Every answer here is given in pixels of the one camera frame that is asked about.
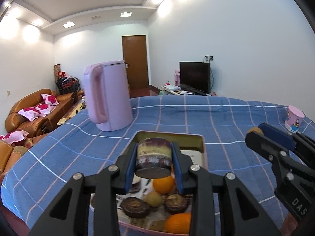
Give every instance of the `wooden door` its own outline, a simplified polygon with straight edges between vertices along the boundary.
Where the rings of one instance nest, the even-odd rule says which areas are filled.
[[[149,86],[145,35],[122,36],[123,59],[128,64],[127,77],[131,90]]]

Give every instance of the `blue checkered bedspread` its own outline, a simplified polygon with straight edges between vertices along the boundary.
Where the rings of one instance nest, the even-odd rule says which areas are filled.
[[[100,131],[85,110],[32,147],[3,181],[4,205],[31,228],[74,173],[92,175],[115,163],[136,131],[177,132],[203,135],[209,171],[220,175],[233,171],[276,225],[282,224],[287,210],[274,196],[276,181],[271,164],[247,148],[244,138],[251,127],[262,122],[287,131],[286,107],[204,96],[163,95],[134,98],[130,102],[134,119],[124,129]],[[315,124],[309,118],[305,118],[300,130],[315,138]],[[91,221],[89,235],[93,229]],[[143,233],[121,226],[121,234]]]

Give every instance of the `orange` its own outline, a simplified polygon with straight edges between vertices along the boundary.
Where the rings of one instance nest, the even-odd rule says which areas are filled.
[[[252,128],[250,128],[249,131],[247,131],[246,134],[248,134],[248,133],[250,133],[250,132],[252,132],[252,131],[253,131],[253,132],[256,132],[256,133],[258,133],[258,134],[262,134],[262,135],[264,134],[263,131],[262,131],[260,128],[258,128],[258,127],[252,127]]]
[[[167,233],[189,234],[191,213],[176,214],[170,216],[165,222]]]
[[[153,179],[153,188],[160,194],[167,194],[173,190],[175,179],[172,176]]]

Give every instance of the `air vent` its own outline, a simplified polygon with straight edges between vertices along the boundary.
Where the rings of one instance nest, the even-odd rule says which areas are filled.
[[[98,18],[100,18],[100,16],[94,16],[94,17],[91,18],[91,20],[96,20]]]

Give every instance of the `pink box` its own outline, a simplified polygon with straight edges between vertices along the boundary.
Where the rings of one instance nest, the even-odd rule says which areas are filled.
[[[284,125],[289,131],[296,133],[304,118],[305,114],[300,109],[290,105]]]
[[[174,80],[175,86],[179,86],[181,84],[181,75],[179,73],[179,70],[175,70],[174,77],[175,77],[175,80]]]

